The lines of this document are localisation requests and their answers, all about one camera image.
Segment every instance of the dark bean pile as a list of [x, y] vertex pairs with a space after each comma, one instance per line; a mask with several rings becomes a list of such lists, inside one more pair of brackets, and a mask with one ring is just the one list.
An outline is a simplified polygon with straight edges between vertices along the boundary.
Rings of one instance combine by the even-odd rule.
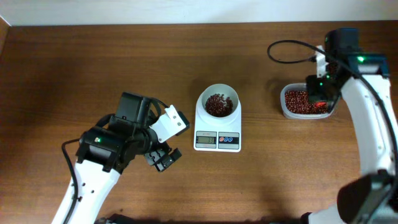
[[297, 114], [324, 114], [328, 112], [325, 102], [309, 103], [307, 91], [287, 91], [285, 102], [287, 109]]
[[232, 113], [232, 107], [232, 100], [229, 97], [224, 99], [224, 94], [214, 94], [206, 101], [207, 113], [219, 118], [230, 115]]

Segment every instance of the wooden tabletop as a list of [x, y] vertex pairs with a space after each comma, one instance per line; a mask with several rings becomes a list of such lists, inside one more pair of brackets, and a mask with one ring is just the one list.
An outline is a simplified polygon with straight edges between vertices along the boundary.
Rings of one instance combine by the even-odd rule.
[[[175, 105], [192, 127], [170, 139], [183, 156], [167, 171], [137, 156], [99, 217], [245, 221], [327, 208], [359, 176], [348, 108], [342, 101], [328, 119], [285, 119], [281, 89], [304, 82], [315, 65], [277, 64], [266, 50], [280, 39], [319, 45], [339, 27], [359, 28], [363, 49], [387, 55], [397, 109], [396, 21], [11, 27], [0, 59], [0, 222], [52, 221], [70, 181], [61, 143], [114, 113], [124, 91]], [[273, 54], [312, 52], [284, 45]], [[239, 153], [193, 149], [195, 103], [214, 83], [241, 100]], [[77, 147], [68, 147], [73, 160]]]

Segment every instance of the green indicator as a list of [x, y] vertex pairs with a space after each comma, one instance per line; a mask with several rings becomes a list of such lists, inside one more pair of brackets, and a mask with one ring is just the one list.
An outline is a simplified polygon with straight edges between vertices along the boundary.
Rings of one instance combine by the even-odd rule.
[[358, 59], [358, 61], [361, 63], [365, 61], [365, 58], [362, 56], [358, 56], [358, 57], [356, 57], [356, 59]]

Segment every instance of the digital scale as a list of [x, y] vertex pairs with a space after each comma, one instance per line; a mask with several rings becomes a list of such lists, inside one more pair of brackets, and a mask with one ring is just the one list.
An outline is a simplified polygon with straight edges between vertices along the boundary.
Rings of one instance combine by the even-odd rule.
[[[206, 112], [206, 102], [214, 94], [232, 101], [232, 113], [218, 118]], [[242, 109], [238, 94], [225, 84], [209, 86], [197, 101], [193, 148], [198, 151], [239, 152], [242, 146]]]

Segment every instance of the white wall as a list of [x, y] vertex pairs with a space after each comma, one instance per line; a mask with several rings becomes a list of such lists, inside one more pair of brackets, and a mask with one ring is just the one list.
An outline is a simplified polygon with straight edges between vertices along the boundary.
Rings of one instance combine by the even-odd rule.
[[0, 0], [12, 26], [398, 19], [398, 0]]

